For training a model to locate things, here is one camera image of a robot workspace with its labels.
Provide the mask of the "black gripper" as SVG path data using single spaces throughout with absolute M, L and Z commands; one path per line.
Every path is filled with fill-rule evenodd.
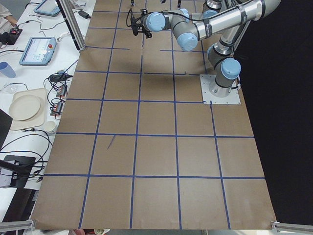
M 145 30 L 144 31 L 146 39 L 152 38 L 152 33 L 150 31 Z

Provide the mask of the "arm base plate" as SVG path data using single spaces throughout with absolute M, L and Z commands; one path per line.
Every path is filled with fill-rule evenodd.
M 203 104 L 240 105 L 236 81 L 231 87 L 222 88 L 217 85 L 213 74 L 201 74 L 201 92 Z

